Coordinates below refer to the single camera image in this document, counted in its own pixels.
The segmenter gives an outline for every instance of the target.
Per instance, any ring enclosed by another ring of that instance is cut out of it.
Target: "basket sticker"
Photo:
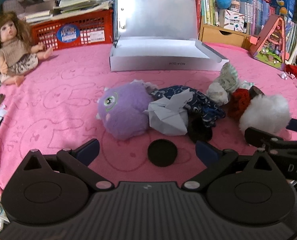
[[[68,24],[64,25],[57,31],[57,39],[61,42],[69,43],[75,41],[80,36],[77,26]]]
[[[94,31],[90,32],[90,41],[91,42],[100,42],[100,41],[105,41],[105,33],[104,31]]]

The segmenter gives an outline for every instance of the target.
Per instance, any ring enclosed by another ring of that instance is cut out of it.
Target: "red yarn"
[[[284,71],[293,74],[297,78],[297,66],[287,64]]]
[[[247,89],[238,88],[229,103],[227,115],[234,120],[239,121],[246,108],[250,105],[250,94]]]

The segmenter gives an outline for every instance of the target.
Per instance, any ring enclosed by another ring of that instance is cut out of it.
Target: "white paper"
[[[90,32],[90,42],[100,42],[100,41],[105,41],[104,30]]]
[[[173,95],[171,99],[163,97],[151,102],[148,110],[150,127],[168,136],[187,134],[188,115],[183,108],[193,98],[189,89]]]

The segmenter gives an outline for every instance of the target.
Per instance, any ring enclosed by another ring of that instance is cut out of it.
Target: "dark fabric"
[[[179,94],[187,89],[194,92],[194,95],[192,100],[187,102],[184,108],[187,109],[188,113],[201,114],[205,127],[215,127],[215,121],[224,118],[225,112],[202,92],[190,87],[177,85],[155,90],[151,92],[151,95],[155,97],[156,100],[163,97],[170,99],[173,95]]]

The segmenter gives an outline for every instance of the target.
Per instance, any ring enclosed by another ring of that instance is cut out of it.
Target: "purple plush toy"
[[[108,89],[98,101],[98,118],[116,139],[127,140],[149,128],[148,115],[143,112],[152,101],[140,82]]]

